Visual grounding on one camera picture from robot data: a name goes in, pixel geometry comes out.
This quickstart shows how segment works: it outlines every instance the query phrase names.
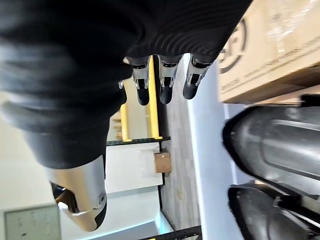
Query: light switch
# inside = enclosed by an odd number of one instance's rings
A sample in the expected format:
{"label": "light switch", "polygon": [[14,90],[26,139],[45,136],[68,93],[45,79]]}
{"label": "light switch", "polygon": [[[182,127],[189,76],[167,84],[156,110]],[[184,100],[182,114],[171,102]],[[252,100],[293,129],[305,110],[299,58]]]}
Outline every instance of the light switch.
{"label": "light switch", "polygon": [[6,240],[61,240],[56,205],[7,211],[4,218]]}

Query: black fingertip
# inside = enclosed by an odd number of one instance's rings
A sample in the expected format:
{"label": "black fingertip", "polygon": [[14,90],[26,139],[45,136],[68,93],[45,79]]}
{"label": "black fingertip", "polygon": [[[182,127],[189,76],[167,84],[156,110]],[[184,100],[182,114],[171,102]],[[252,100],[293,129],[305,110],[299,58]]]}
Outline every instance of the black fingertip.
{"label": "black fingertip", "polygon": [[140,105],[146,106],[149,103],[149,90],[145,88],[138,89],[137,97]]}
{"label": "black fingertip", "polygon": [[187,82],[185,82],[183,91],[182,91],[183,97],[188,100],[193,99],[197,94],[197,90],[198,90],[198,86],[195,86],[195,85],[188,86]]}
{"label": "black fingertip", "polygon": [[160,88],[160,101],[162,104],[168,104],[171,102],[172,91],[172,87],[165,86]]}

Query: wooden floor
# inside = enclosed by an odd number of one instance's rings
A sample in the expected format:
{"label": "wooden floor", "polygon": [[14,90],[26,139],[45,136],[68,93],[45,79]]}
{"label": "wooden floor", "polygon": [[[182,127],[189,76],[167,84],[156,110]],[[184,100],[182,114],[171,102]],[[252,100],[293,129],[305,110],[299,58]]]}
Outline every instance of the wooden floor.
{"label": "wooden floor", "polygon": [[177,72],[172,101],[166,106],[171,140],[162,142],[162,148],[171,153],[172,172],[165,176],[160,191],[162,211],[176,230],[201,224],[187,100],[182,95],[182,67],[181,64]]}

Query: printed logo on box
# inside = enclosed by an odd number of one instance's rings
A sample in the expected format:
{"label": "printed logo on box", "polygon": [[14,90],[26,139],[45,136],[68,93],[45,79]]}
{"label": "printed logo on box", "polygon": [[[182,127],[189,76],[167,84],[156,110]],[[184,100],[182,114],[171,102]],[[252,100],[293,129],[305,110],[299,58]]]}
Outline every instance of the printed logo on box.
{"label": "printed logo on box", "polygon": [[239,62],[246,49],[247,35],[246,20],[243,18],[220,52],[218,57],[220,74],[228,72]]}

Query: yellow pole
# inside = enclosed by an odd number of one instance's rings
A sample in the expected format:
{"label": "yellow pole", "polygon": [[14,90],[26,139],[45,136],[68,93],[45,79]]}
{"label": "yellow pole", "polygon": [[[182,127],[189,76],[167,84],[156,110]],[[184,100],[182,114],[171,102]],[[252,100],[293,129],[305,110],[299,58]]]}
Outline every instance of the yellow pole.
{"label": "yellow pole", "polygon": [[121,105],[120,113],[121,113],[122,141],[131,142],[132,140],[128,136],[128,119],[127,119],[127,105],[126,105],[126,103]]}
{"label": "yellow pole", "polygon": [[156,94],[154,57],[151,56],[149,61],[149,112],[151,123],[151,137],[154,139],[162,139],[162,136],[159,136]]}

